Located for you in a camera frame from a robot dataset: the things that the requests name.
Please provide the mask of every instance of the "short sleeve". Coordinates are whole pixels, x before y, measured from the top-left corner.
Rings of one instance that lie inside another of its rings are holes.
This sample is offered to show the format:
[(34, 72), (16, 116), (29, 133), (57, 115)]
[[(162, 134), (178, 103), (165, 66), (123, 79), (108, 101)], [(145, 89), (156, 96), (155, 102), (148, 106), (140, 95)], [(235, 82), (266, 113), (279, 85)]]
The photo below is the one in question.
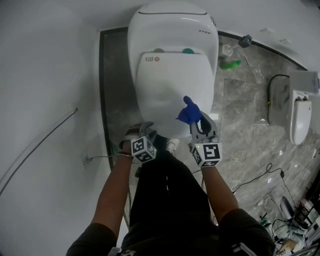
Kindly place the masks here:
[(100, 223), (90, 224), (71, 245), (66, 256), (106, 256), (117, 244), (115, 234)]
[(268, 231), (243, 209), (232, 210), (222, 218), (219, 240), (228, 246), (244, 243), (259, 256), (272, 256), (276, 248)]

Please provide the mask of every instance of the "gray tile floor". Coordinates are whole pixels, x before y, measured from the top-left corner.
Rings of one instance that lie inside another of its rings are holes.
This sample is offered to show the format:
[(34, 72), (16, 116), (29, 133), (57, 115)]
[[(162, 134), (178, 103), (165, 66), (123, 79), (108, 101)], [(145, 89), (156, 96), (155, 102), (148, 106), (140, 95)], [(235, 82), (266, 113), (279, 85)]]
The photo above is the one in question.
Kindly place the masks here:
[[(219, 40), (232, 46), (237, 43), (228, 37), (220, 37)], [(128, 127), (143, 119), (130, 74), (127, 33), (106, 35), (104, 52), (106, 114), (110, 139), (116, 150)], [(320, 157), (312, 156), (318, 147), (319, 136), (310, 130), (305, 142), (294, 146), (286, 139), (284, 129), (269, 125), (267, 86), (273, 75), (288, 74), (299, 68), (254, 45), (236, 48), (231, 60), (241, 60), (242, 63), (235, 69), (218, 68), (214, 83), (211, 114), (220, 130), (223, 145), (223, 161), (217, 168), (234, 190), (239, 184), (264, 173), (267, 164), (272, 163), (271, 170), (283, 169), (284, 181), (297, 204), (318, 172)], [(190, 138), (182, 139), (174, 155), (195, 171), (198, 167), (189, 153), (189, 142)], [(138, 182), (135, 178), (138, 166), (136, 163), (132, 165), (130, 175), (132, 199)], [(201, 172), (196, 173), (195, 178), (201, 183)], [(235, 194), (240, 206), (255, 218), (270, 211), (266, 205), (257, 206), (257, 202), (266, 195), (272, 198), (275, 206), (279, 205), (281, 196), (291, 200), (279, 171), (243, 186)], [(129, 214), (128, 200), (125, 214)], [(272, 215), (271, 220), (279, 212), (273, 211)]]

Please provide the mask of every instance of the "white wall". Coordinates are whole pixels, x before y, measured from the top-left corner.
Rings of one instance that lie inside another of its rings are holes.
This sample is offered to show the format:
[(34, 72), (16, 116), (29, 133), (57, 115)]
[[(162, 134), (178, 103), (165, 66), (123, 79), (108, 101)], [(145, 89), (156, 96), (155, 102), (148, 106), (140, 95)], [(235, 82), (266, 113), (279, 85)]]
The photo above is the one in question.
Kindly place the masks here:
[(90, 223), (110, 172), (105, 155), (97, 30), (51, 0), (0, 1), (0, 178), (75, 107), (0, 196), (4, 256), (64, 255)]
[[(100, 30), (128, 26), (139, 6), (154, 0), (55, 0)], [(189, 0), (206, 9), (221, 31), (253, 36), (310, 70), (320, 71), (320, 10), (300, 0)], [(275, 34), (260, 30), (271, 28)], [(289, 39), (292, 44), (279, 42)]]

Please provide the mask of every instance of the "qr code cube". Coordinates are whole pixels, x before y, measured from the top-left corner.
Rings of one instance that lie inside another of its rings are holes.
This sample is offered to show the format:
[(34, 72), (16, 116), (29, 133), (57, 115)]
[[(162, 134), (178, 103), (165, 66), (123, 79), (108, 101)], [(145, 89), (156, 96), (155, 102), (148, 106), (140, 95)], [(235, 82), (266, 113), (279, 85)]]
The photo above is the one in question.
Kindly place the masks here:
[(139, 162), (146, 163), (156, 158), (157, 150), (144, 136), (131, 140), (131, 154)]
[(198, 143), (194, 144), (191, 151), (196, 164), (199, 167), (211, 167), (222, 160), (221, 143)]

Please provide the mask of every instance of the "blue rag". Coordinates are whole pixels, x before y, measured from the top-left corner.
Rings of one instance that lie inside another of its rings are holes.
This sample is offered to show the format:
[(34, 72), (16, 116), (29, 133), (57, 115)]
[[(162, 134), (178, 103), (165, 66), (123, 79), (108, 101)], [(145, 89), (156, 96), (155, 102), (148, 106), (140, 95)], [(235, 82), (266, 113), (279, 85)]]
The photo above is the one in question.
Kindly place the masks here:
[(188, 125), (198, 123), (202, 117), (198, 105), (194, 104), (188, 96), (184, 96), (183, 101), (186, 104), (186, 107), (181, 110), (177, 119)]

